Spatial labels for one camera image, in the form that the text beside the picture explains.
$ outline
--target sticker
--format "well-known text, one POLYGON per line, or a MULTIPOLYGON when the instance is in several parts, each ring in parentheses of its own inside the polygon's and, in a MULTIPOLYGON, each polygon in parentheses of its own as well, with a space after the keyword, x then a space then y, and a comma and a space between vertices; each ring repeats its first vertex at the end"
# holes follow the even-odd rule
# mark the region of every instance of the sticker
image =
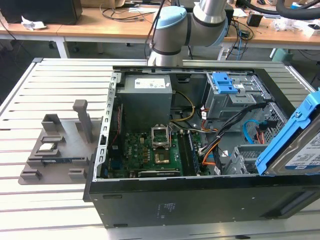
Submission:
POLYGON ((56 163, 56 160, 43 160, 43 163, 56 163))
POLYGON ((222 151, 221 157, 228 157, 228 150, 222 151))
POLYGON ((221 171, 220 171, 220 169, 219 169, 217 166, 214 166, 214 172, 215 172, 217 175, 220 175, 220 174, 221 174, 221 171))
POLYGON ((134 81, 135 89, 165 89, 164 78, 137 78, 134 81))
POLYGON ((175 210, 175 203, 161 203, 157 206, 156 218, 165 219, 167 216, 170 216, 171 213, 175 210))
POLYGON ((240 84, 233 84, 233 86, 236 88, 236 89, 244 89, 245 87, 242 85, 242 83, 240 84))
POLYGON ((285 165, 286 169, 312 169, 320 166, 320 132, 285 165))
POLYGON ((203 120, 207 120, 207 113, 205 111, 201 112, 201 116, 203 120))

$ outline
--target black computer case side panel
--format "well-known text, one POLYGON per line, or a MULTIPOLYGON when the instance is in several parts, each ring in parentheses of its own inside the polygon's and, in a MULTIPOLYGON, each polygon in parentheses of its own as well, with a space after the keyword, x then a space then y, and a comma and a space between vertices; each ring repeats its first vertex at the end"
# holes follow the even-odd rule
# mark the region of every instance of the black computer case side panel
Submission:
POLYGON ((320 198, 320 175, 92 182, 106 228, 285 219, 320 198))
POLYGON ((278 87, 278 85, 271 78, 271 76, 266 72, 266 70, 262 68, 254 68, 253 72, 259 77, 263 86, 272 95, 274 102, 289 119, 296 110, 296 108, 292 105, 292 103, 282 92, 282 90, 278 87))

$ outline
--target computer case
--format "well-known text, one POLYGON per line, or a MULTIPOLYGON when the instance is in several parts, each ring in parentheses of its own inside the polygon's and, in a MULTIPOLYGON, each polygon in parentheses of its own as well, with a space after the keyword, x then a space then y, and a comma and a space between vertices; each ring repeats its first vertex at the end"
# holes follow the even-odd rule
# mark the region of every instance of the computer case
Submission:
POLYGON ((0 11, 9 24, 25 19, 44 24, 75 25, 82 13, 80 0, 1 0, 0 11))
MULTIPOLYGON (((125 69, 123 71, 128 71, 130 74, 133 74, 133 71, 137 71, 138 74, 160 74, 158 77, 166 73, 175 73, 175 69, 168 68, 156 71, 154 69, 138 69, 138 67, 132 71, 127 67, 123 69, 125 69)), ((270 115, 267 119, 277 119, 280 126, 282 122, 278 117, 281 116, 281 118, 288 119, 295 111, 294 106, 264 69, 192 70, 185 68, 179 74, 193 71, 199 74, 199 72, 221 70, 226 72, 235 70, 236 72, 230 73, 234 80, 252 78, 253 82, 257 80, 258 83, 260 81, 258 88, 266 89, 265 96, 269 95, 268 98, 272 99, 271 104, 275 107, 274 109, 281 110, 282 114, 278 115, 279 113, 274 113, 271 108, 265 108, 256 113, 252 112, 257 118, 265 118, 266 114, 270 115), (251 75, 241 76, 245 71, 249 71, 251 75)), ((117 80, 117 78, 121 79, 121 77, 118 77, 121 74, 121 70, 115 70, 113 77, 111 77, 111 86, 115 86, 116 83, 118 85, 121 84, 121 81, 117 80)), ((260 90, 256 89, 252 84, 241 85, 241 88, 245 88, 248 92, 256 92, 254 94, 256 94, 257 99, 261 97, 257 94, 260 90)), ((113 88, 109 91, 108 95, 114 95, 116 92, 113 88)), ((109 119, 112 105, 114 104, 113 101, 112 97, 107 101, 106 112, 108 115, 104 118, 107 123, 105 123, 105 120, 102 121, 101 127, 104 136, 108 133, 102 129, 110 128, 109 119)), ((222 149, 226 149, 228 143, 240 139, 236 135, 225 135, 224 138, 228 138, 229 141, 221 147, 222 149)), ((243 150, 246 146, 238 147, 239 153, 241 152, 240 149, 243 150)), ((108 161, 108 157, 105 157, 107 149, 105 141, 99 144, 95 162, 90 163, 89 177, 87 178, 83 196, 85 201, 93 202, 103 225, 107 229, 286 219, 320 197, 320 175, 269 177, 246 173, 217 175, 211 171, 210 175, 183 175, 168 178, 138 178, 132 177, 130 174, 130 177, 120 177, 118 179, 112 179, 112 177, 103 179, 101 176, 92 179, 92 176, 96 175, 97 171, 107 171, 106 169, 102 170, 103 168, 100 170, 99 167, 103 161, 108 161)), ((251 154, 259 152, 252 151, 244 150, 241 154, 244 158, 248 154, 251 156, 251 154)))

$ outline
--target table leg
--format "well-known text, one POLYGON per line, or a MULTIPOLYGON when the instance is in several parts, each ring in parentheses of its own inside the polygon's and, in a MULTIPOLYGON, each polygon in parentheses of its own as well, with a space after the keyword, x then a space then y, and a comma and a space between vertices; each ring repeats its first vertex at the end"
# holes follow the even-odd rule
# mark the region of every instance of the table leg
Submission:
POLYGON ((55 39, 55 43, 58 48, 60 58, 62 59, 70 58, 67 42, 65 41, 65 39, 63 37, 58 37, 55 39))
POLYGON ((222 43, 221 49, 218 55, 218 61, 225 61, 227 60, 227 56, 229 54, 230 48, 232 47, 231 44, 228 43, 222 43))
POLYGON ((271 54, 270 54, 269 58, 273 59, 273 58, 274 58, 274 55, 275 55, 275 53, 276 53, 276 51, 277 51, 277 49, 276 49, 276 48, 272 49, 272 52, 271 52, 271 54))
POLYGON ((103 54, 104 53, 104 46, 103 46, 102 42, 97 42, 96 46, 97 46, 98 54, 103 54))
POLYGON ((12 51, 14 48, 11 45, 11 40, 0 40, 1 44, 8 50, 8 51, 12 51))

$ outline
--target cable on desk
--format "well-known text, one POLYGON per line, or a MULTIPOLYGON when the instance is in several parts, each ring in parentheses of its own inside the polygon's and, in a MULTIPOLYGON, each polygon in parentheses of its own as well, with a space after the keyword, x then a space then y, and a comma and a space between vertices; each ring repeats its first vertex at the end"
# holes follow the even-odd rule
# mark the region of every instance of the cable on desk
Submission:
POLYGON ((238 55, 236 56, 236 60, 238 61, 239 60, 239 54, 240 54, 240 48, 241 48, 241 31, 239 31, 239 35, 240 35, 240 41, 239 41, 239 44, 238 44, 238 55))
POLYGON ((320 18, 320 7, 291 9, 285 6, 285 0, 277 0, 275 7, 279 15, 287 19, 314 20, 320 18))
POLYGON ((315 54, 312 54, 312 53, 310 53, 310 52, 307 52, 307 50, 301 50, 303 53, 305 53, 305 54, 308 54, 308 55, 310 55, 310 56, 318 56, 318 55, 320 55, 320 53, 315 53, 315 54))
POLYGON ((16 42, 23 48, 23 50, 31 57, 31 58, 35 58, 16 38, 15 36, 12 35, 12 33, 5 27, 4 23, 2 22, 1 18, 0 18, 0 23, 2 25, 2 27, 8 32, 8 34, 10 34, 11 37, 13 37, 14 40, 16 40, 16 42))
POLYGON ((158 24, 158 20, 159 20, 159 17, 160 17, 160 12, 161 12, 164 4, 165 4, 165 1, 166 1, 166 0, 162 0, 162 1, 161 1, 161 5, 160 5, 160 7, 159 7, 158 14, 157 14, 157 16, 156 16, 156 19, 154 19, 156 22, 155 22, 154 29, 153 29, 153 35, 152 35, 152 40, 151 40, 152 42, 154 41, 154 38, 155 38, 155 34, 156 34, 156 30, 157 30, 157 24, 158 24))
POLYGON ((138 14, 138 15, 133 15, 133 16, 127 16, 127 17, 113 17, 114 14, 119 14, 119 15, 120 15, 120 14, 123 14, 123 13, 125 13, 125 12, 128 12, 129 9, 124 10, 124 11, 121 11, 121 12, 115 12, 115 9, 113 9, 113 8, 106 8, 106 9, 102 10, 102 5, 103 5, 103 4, 104 4, 104 3, 101 3, 101 4, 100 4, 100 7, 99 7, 101 14, 102 14, 105 18, 107 18, 107 19, 110 19, 110 20, 113 20, 113 21, 117 21, 117 22, 121 22, 121 23, 142 22, 142 21, 144 21, 144 20, 146 20, 147 22, 151 23, 149 20, 147 20, 147 19, 145 18, 145 16, 155 13, 155 12, 145 12, 145 13, 141 13, 138 9, 135 9, 135 10, 136 10, 137 12, 139 12, 140 14, 138 14), (109 11, 109 10, 112 10, 112 14, 111 14, 111 15, 107 15, 107 11, 109 11))
POLYGON ((299 15, 299 13, 301 14, 301 10, 303 10, 303 11, 305 11, 305 9, 307 9, 307 8, 310 8, 310 7, 312 7, 312 6, 314 6, 314 5, 316 5, 317 3, 320 3, 320 0, 314 0, 314 1, 312 1, 312 2, 310 2, 310 3, 308 3, 308 4, 305 4, 305 5, 303 5, 303 6, 300 6, 300 7, 298 7, 297 9, 288 9, 288 8, 286 8, 285 6, 284 6, 284 4, 283 4, 283 2, 284 2, 284 0, 279 0, 278 2, 277 2, 277 5, 276 5, 276 11, 273 11, 273 10, 267 10, 267 9, 264 9, 264 8, 260 8, 260 7, 257 7, 257 6, 255 6, 255 5, 252 5, 250 2, 248 2, 247 0, 242 0, 241 1, 244 5, 246 5, 248 8, 250 8, 250 9, 252 9, 252 10, 255 10, 255 11, 257 11, 257 12, 259 12, 259 13, 262 13, 262 14, 269 14, 269 15, 281 15, 282 16, 282 14, 283 13, 287 13, 287 11, 289 11, 289 13, 291 13, 292 14, 292 16, 297 16, 297 15, 299 15))
POLYGON ((233 21, 233 22, 232 22, 230 25, 233 26, 233 27, 235 28, 235 30, 236 30, 236 41, 235 41, 235 43, 233 44, 233 46, 232 46, 229 54, 227 55, 226 60, 228 59, 228 57, 229 57, 230 55, 234 55, 234 56, 238 56, 238 55, 239 55, 239 56, 241 56, 239 60, 241 60, 242 57, 243 57, 243 55, 244 55, 244 53, 248 50, 248 48, 247 48, 248 41, 250 41, 251 39, 254 38, 255 33, 254 33, 254 31, 253 31, 250 27, 248 27, 247 25, 245 25, 245 24, 243 24, 243 23, 241 23, 241 22, 239 22, 239 21, 237 21, 237 20, 234 20, 234 19, 232 19, 232 21, 233 21), (244 37, 244 36, 241 36, 241 29, 240 29, 239 25, 242 25, 242 26, 244 26, 244 27, 246 27, 247 29, 250 30, 251 35, 249 36, 249 38, 246 38, 246 37, 244 37), (235 49, 236 44, 237 44, 239 38, 240 38, 240 42, 241 42, 241 40, 244 40, 244 41, 245 41, 244 49, 243 49, 242 53, 240 53, 240 49, 238 49, 238 50, 239 50, 238 54, 233 54, 232 52, 233 52, 233 50, 235 49))

